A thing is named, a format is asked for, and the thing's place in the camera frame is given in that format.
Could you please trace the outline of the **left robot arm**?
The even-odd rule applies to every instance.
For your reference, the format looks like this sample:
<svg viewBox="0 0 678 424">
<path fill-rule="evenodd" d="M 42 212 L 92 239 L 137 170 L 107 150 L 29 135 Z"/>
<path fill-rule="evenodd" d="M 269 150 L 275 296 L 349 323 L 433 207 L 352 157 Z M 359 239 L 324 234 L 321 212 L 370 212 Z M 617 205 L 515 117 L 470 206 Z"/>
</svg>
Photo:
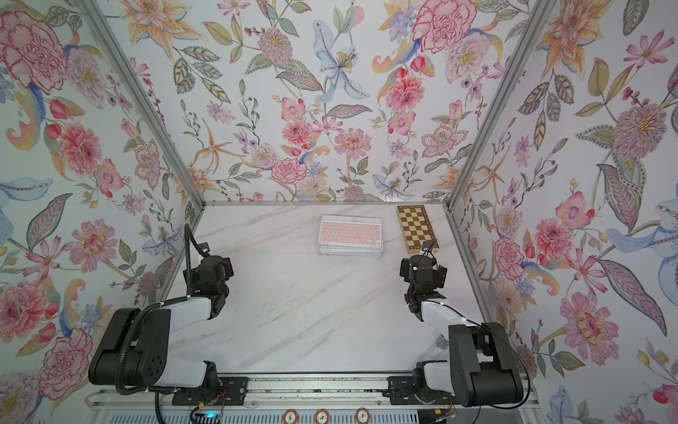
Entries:
<svg viewBox="0 0 678 424">
<path fill-rule="evenodd" d="M 177 390 L 210 400 L 222 391 L 215 363 L 170 354 L 171 335 L 219 316 L 234 276 L 229 258 L 209 255 L 185 272 L 187 295 L 114 313 L 89 365 L 88 381 L 127 396 Z"/>
</svg>

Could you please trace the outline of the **yellow keyboard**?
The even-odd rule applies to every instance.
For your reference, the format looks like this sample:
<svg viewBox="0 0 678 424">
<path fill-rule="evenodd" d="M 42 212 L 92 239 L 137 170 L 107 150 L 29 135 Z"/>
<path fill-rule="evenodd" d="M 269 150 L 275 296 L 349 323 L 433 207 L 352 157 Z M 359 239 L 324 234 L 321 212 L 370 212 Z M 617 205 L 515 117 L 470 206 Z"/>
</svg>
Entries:
<svg viewBox="0 0 678 424">
<path fill-rule="evenodd" d="M 343 246 L 319 246 L 319 252 L 332 252 L 332 253 L 369 253 L 369 254 L 383 254 L 384 249 L 381 248 L 372 248 L 372 247 L 343 247 Z"/>
</svg>

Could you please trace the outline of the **pink keyboard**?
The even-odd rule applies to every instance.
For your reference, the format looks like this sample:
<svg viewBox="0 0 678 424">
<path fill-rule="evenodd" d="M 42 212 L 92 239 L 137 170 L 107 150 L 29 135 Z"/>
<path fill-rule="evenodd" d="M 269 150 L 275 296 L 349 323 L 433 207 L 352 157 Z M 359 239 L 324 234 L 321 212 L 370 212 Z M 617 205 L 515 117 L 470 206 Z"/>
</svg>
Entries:
<svg viewBox="0 0 678 424">
<path fill-rule="evenodd" d="M 381 219 L 324 215 L 318 242 L 321 246 L 380 249 L 383 246 Z"/>
</svg>

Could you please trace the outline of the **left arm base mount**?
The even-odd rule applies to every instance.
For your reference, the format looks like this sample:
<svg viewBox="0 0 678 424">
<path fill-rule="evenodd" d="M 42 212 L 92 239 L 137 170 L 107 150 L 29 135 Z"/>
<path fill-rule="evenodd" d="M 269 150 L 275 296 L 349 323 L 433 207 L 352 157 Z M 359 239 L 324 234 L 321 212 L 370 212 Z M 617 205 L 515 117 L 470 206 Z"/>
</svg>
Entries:
<svg viewBox="0 0 678 424">
<path fill-rule="evenodd" d="M 173 406 L 243 406 L 249 379 L 238 376 L 221 376 L 215 369 L 208 369 L 206 376 L 196 388 L 179 389 L 173 396 Z"/>
</svg>

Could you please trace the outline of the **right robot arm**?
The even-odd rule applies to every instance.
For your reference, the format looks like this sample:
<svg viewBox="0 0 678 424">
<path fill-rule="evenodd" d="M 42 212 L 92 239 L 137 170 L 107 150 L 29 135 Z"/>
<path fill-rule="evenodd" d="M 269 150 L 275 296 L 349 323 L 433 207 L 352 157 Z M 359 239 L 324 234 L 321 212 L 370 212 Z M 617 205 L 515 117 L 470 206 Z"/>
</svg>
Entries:
<svg viewBox="0 0 678 424">
<path fill-rule="evenodd" d="M 425 403 L 444 396 L 452 405 L 514 409 L 526 403 L 531 382 L 526 366 L 499 323 L 477 323 L 450 305 L 439 293 L 447 269 L 432 254 L 401 261 L 399 275 L 408 284 L 409 311 L 439 332 L 448 344 L 446 360 L 427 360 L 412 371 L 411 393 Z"/>
</svg>

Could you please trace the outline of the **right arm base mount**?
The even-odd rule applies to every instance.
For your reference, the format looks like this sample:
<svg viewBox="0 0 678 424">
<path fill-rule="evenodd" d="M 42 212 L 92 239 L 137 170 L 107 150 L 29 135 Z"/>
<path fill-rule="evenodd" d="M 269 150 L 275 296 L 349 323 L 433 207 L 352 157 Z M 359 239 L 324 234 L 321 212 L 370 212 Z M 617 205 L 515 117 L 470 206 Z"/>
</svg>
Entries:
<svg viewBox="0 0 678 424">
<path fill-rule="evenodd" d="M 424 375 L 415 369 L 408 375 L 390 376 L 384 396 L 393 406 L 441 406 L 450 408 L 452 396 L 448 392 L 430 389 Z"/>
</svg>

